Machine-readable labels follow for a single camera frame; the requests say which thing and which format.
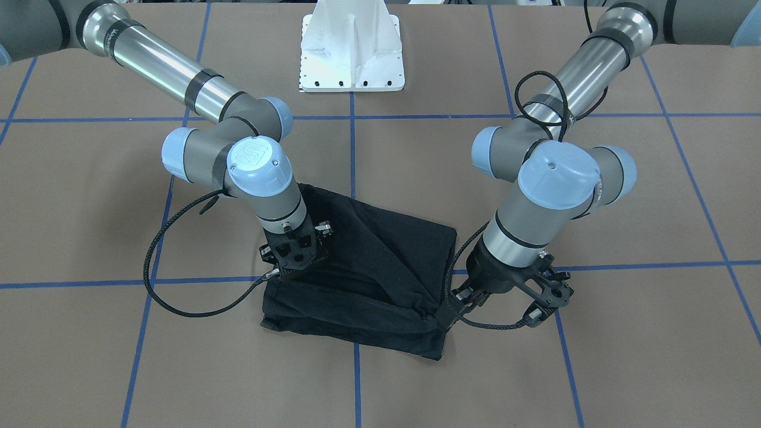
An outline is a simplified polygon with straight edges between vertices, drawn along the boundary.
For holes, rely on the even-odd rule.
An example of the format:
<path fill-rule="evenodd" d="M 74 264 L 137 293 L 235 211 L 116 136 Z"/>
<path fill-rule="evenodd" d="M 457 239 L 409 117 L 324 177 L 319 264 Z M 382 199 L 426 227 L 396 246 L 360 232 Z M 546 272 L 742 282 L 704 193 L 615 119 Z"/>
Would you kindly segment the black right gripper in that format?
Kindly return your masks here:
<path fill-rule="evenodd" d="M 310 214 L 301 225 L 301 262 L 323 262 L 329 254 L 329 236 L 334 233 L 331 222 L 313 222 Z"/>

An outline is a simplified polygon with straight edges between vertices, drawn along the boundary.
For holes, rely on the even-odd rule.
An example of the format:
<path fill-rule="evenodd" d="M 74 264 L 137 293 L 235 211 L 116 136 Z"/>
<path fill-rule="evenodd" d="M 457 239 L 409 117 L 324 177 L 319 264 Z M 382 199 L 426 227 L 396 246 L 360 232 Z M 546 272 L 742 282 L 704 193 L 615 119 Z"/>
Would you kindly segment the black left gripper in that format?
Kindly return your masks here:
<path fill-rule="evenodd" d="M 453 290 L 446 285 L 442 292 L 443 299 L 435 319 L 443 331 L 451 330 L 454 323 L 467 313 L 472 295 L 507 293 L 517 284 L 525 283 L 528 268 L 506 265 L 487 250 L 486 244 L 479 242 L 467 257 L 466 270 L 464 287 Z"/>

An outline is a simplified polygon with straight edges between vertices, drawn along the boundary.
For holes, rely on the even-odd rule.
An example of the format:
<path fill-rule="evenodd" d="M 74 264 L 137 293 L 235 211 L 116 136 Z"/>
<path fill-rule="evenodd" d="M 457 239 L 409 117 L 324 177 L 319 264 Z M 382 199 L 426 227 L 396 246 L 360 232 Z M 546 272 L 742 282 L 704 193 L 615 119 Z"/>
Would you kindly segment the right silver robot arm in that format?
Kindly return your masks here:
<path fill-rule="evenodd" d="M 133 71 L 213 124 L 169 133 L 161 148 L 169 173 L 246 201 L 264 229 L 267 263 L 304 270 L 327 257 L 331 224 L 313 223 L 280 144 L 293 129 L 282 100 L 240 90 L 113 1 L 3 1 L 1 12 L 2 66 L 81 48 Z"/>

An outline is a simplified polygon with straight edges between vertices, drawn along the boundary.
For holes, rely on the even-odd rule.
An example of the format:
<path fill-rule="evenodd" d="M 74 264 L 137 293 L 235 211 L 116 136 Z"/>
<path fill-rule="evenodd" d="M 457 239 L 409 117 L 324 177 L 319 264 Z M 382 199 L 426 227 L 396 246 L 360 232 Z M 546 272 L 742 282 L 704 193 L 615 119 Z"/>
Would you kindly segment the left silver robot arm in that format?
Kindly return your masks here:
<path fill-rule="evenodd" d="M 565 139 L 568 129 L 596 109 L 612 80 L 656 45 L 759 45 L 758 1 L 612 1 L 576 54 L 555 74 L 533 71 L 550 84 L 528 101 L 514 100 L 519 115 L 506 127 L 488 127 L 472 145 L 481 172 L 512 186 L 506 201 L 470 241 L 468 277 L 451 289 L 436 314 L 447 331 L 491 295 L 514 288 L 532 298 L 521 320 L 503 330 L 536 327 L 568 304 L 568 273 L 552 267 L 546 251 L 572 220 L 611 205 L 633 189 L 637 168 L 614 146 L 584 149 Z"/>

